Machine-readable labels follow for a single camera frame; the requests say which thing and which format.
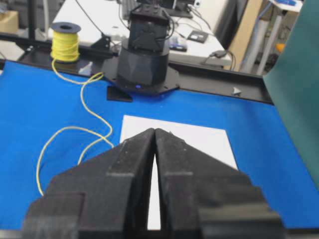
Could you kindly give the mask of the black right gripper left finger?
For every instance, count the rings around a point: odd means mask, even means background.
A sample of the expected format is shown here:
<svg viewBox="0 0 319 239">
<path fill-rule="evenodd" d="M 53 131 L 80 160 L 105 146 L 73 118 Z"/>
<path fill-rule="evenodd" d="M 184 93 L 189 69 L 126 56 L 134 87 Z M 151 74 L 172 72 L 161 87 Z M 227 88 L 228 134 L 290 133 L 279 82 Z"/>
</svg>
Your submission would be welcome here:
<svg viewBox="0 0 319 239">
<path fill-rule="evenodd" d="M 56 175 L 25 216 L 24 239 L 126 239 L 148 223 L 155 130 Z"/>
</svg>

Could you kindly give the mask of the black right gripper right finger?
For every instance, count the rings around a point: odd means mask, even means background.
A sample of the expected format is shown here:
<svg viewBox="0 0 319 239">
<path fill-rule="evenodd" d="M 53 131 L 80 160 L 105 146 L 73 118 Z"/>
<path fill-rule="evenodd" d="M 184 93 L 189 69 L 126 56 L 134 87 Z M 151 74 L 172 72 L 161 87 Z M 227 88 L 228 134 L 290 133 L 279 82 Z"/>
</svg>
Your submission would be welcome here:
<svg viewBox="0 0 319 239">
<path fill-rule="evenodd" d="M 282 239 L 260 187 L 225 163 L 156 129 L 164 225 L 171 239 Z"/>
</svg>

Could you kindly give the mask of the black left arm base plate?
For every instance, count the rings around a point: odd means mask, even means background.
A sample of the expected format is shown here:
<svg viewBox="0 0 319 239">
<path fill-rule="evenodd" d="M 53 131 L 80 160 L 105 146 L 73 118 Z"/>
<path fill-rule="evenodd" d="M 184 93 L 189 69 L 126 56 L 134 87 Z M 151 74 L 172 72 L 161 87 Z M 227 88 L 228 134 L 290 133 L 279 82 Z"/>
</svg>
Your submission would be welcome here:
<svg viewBox="0 0 319 239">
<path fill-rule="evenodd" d="M 92 73 L 103 72 L 107 81 L 122 91 L 149 96 L 175 89 L 234 97 L 272 104 L 261 77 L 195 66 L 160 59 L 157 56 L 121 57 L 105 37 L 97 43 L 79 47 L 79 58 L 73 63 L 52 62 L 50 41 L 22 39 L 26 53 L 20 62 L 43 69 L 55 67 L 58 72 L 80 75 L 80 68 L 92 64 Z"/>
</svg>

